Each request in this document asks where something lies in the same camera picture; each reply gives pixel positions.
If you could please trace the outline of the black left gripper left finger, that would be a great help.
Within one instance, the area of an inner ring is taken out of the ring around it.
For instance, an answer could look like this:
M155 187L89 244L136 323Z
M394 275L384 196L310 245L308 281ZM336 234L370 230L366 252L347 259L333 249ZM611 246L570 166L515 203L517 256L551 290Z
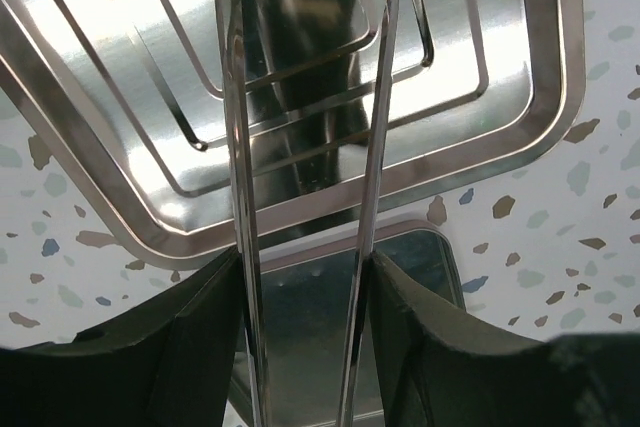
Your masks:
M68 344L2 349L2 425L222 425L243 287L229 248Z

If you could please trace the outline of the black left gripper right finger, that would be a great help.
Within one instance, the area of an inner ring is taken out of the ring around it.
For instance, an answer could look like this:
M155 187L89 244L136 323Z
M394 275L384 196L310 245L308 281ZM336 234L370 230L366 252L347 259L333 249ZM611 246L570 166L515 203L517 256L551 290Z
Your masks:
M379 253L369 314L388 426L639 423L637 333L523 337L454 306Z

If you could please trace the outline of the steel slotted tongs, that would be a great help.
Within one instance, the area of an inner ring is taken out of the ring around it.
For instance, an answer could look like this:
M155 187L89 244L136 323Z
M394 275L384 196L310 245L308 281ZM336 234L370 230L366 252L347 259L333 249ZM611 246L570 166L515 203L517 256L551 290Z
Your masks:
M301 144L312 133L333 132L340 120L337 108L357 98L370 96L372 116L364 139L366 164L360 180L338 181L333 163L325 160L342 144L341 137L316 148L301 148L293 156L294 181L286 184L288 197L275 206L279 228L306 223L339 211L360 210L355 264L350 284L345 345L342 359L338 411L335 422L349 426L354 420L354 399L359 372L362 335L366 316L365 285L368 261L374 249L375 222L383 178L383 158L389 127L389 113L404 92L395 78L393 64L397 43L401 0L384 0L376 27L378 57L376 77L367 84L354 84L349 72L340 71L340 62L353 62L355 52L348 44L318 54L309 54L290 68L270 69L264 82L246 78L246 61L251 52L245 42L245 4L252 1L254 26L260 41L261 57L272 63L279 54L290 51L295 43L315 45L324 33L336 33L348 24L347 11L340 0L214 0L221 59L226 139L230 155L230 182L236 241L243 260L245 277L245 334L249 356L249 380L253 420L258 426L271 422L270 380L264 332L263 300L260 287L259 234L266 218L256 210L260 190L259 173L252 161L254 144L250 132L247 103L255 90L269 88L293 104L295 126L292 139ZM364 9L375 0L359 0ZM411 0L424 52L431 54L431 34L424 1ZM313 102L293 102L288 87L315 91Z

